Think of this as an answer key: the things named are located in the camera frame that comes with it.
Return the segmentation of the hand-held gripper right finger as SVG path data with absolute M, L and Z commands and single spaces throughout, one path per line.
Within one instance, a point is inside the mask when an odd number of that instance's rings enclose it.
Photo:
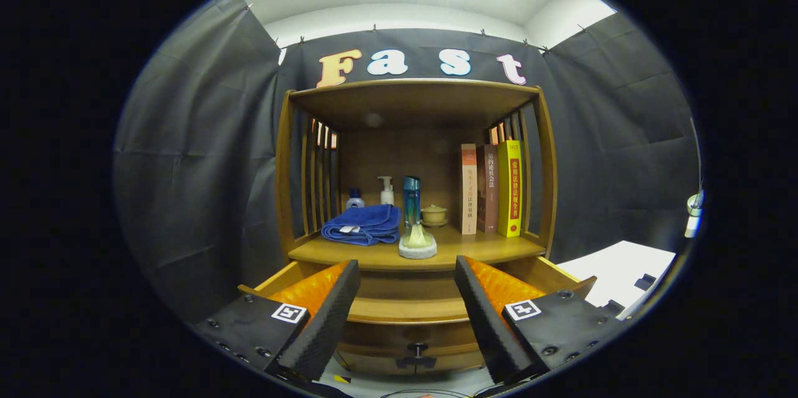
M 497 384 L 561 369 L 624 329 L 616 312 L 586 300 L 587 282 L 541 288 L 463 255 L 454 279 Z

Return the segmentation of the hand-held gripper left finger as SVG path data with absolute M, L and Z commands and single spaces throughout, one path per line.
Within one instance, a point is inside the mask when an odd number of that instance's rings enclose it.
M 308 386 L 336 352 L 360 285 L 358 262 L 343 261 L 277 292 L 247 290 L 193 327 L 244 367 Z

